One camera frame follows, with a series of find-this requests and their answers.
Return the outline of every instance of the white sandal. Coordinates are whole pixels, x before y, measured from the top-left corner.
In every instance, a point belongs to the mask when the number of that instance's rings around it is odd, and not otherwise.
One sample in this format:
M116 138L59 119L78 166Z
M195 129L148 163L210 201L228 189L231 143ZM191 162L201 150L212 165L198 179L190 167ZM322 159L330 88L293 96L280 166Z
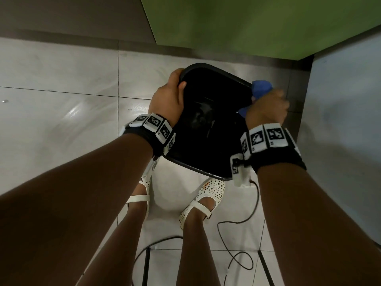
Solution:
M206 215L206 218L209 219L210 216L212 215L212 212L220 204L222 197L224 195L224 192L225 192L224 181L220 181L215 178L211 178L210 180L208 180L198 192L197 197L192 202L190 202L189 206L187 206L186 209L181 213L179 218L180 228L183 229L185 219L187 218L189 212L194 207L202 211ZM209 211L209 209L206 206L198 202L203 197L211 197L216 202L216 205L211 211Z
M151 184L151 178L148 181L145 180L144 178L141 178L139 183L145 186L147 194L145 194L145 195L137 195L137 196L130 196L130 198L127 201L127 211L128 211L128 203L147 202L147 211L145 213L145 218L144 218L144 220L146 220L147 217L148 217L148 212L149 212L149 186Z

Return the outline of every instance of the hand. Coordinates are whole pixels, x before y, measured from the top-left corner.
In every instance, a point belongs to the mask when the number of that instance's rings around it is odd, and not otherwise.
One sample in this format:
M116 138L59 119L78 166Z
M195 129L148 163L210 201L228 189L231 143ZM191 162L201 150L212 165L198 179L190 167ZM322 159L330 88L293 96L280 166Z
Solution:
M273 89L253 102L245 117L247 128L250 130L261 124L276 122L282 125L289 106L290 103L284 98L283 90Z
M179 85L180 73L183 68L176 69L169 76L166 85L159 87L149 104L148 113L156 113L165 117L171 127L179 121L184 109L184 88L185 81Z

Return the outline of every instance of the tile floor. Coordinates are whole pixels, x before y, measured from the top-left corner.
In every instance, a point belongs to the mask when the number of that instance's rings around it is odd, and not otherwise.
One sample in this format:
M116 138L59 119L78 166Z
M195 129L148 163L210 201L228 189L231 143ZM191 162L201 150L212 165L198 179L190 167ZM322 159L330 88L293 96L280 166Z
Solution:
M118 130L125 123L147 112L153 93L178 67L207 62L247 81L269 80L274 86L288 90L293 100L304 100L304 85L299 88L290 77L305 81L308 78L305 72L127 51L123 49L123 42L102 42L107 46L0 38L0 194L117 138ZM296 116L292 120L298 120L302 107L294 103ZM160 238L181 234L178 215L206 179L206 176L160 159L153 175L151 212L143 226L139 248ZM255 191L236 188L228 182L221 205L213 218L205 222L222 282L230 256L218 236L217 222L243 220L252 211L257 198ZM116 217L99 248L125 214L126 207ZM264 256L275 284L282 285L264 223L260 203L254 217L245 225L221 226L229 249L249 251L254 261L251 271L233 263L226 285L267 285L256 252L260 247L268 251ZM152 252L150 285L175 283L181 246L181 240L172 240L158 245ZM240 259L250 264L247 256L242 255ZM137 282L141 281L143 260L139 259L135 267L134 280Z

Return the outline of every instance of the black plastic tray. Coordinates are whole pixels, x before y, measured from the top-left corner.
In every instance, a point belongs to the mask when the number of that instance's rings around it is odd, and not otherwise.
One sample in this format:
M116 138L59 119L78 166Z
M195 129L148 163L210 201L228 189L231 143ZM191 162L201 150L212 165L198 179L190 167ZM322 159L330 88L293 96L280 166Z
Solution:
M166 159L220 180L231 180L230 156L241 150L247 130L237 113L251 104L251 83L206 63L183 70L184 111Z

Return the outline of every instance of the green panel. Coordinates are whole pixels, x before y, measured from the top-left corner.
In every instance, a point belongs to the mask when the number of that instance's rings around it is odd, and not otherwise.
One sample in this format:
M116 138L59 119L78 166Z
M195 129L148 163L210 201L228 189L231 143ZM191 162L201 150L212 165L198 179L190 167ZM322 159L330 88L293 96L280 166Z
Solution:
M381 0L142 0L160 45L298 60L381 24Z

